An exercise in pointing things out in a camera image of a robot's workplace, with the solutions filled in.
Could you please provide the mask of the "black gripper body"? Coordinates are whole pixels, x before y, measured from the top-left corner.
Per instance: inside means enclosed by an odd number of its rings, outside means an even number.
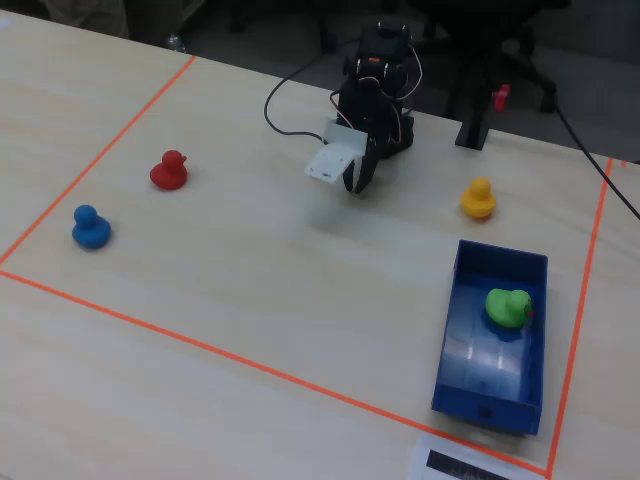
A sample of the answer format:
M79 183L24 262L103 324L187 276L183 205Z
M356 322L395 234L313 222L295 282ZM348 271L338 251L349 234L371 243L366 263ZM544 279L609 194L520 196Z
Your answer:
M338 124L365 132L368 153L393 156L401 146L401 114L376 79L345 80L338 90Z

